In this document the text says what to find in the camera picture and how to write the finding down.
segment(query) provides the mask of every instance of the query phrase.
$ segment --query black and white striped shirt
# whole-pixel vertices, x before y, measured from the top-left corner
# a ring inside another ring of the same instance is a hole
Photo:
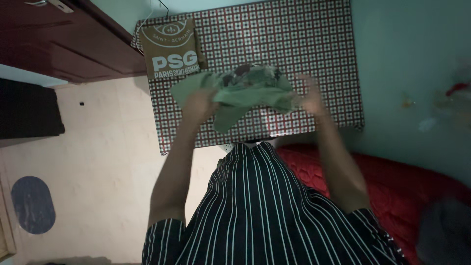
[[[304,186],[266,142],[238,144],[188,226],[152,225],[142,264],[407,264],[371,210],[345,214]]]

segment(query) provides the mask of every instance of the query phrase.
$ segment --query green fabric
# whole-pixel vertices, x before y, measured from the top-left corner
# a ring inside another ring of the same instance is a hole
[[[237,69],[224,74],[202,72],[180,81],[170,88],[170,93],[183,108],[188,95],[202,88],[219,90],[213,99],[221,103],[213,127],[220,133],[226,133],[256,105],[270,106],[281,114],[287,114],[293,109],[295,93],[291,84],[272,66],[252,65],[250,70],[247,68],[243,73]]]

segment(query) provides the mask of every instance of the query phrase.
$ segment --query floor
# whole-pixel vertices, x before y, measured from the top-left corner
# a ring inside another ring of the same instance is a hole
[[[140,263],[150,194],[165,161],[147,79],[65,85],[56,92],[66,133],[0,149],[4,192],[23,176],[39,177],[49,186],[56,211],[54,226],[42,235],[11,220],[18,248],[13,262],[89,256],[88,264]],[[187,219],[225,154],[218,146],[195,150]],[[11,201],[8,211],[15,218]],[[67,264],[82,262],[73,258]]]

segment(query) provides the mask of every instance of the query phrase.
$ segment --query person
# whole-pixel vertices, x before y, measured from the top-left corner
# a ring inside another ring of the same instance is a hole
[[[319,124],[330,199],[303,185],[262,142],[234,146],[212,174],[188,226],[185,201],[196,134],[217,109],[200,90],[155,183],[142,264],[407,264],[370,209],[365,180],[322,103],[316,81],[304,109]]]

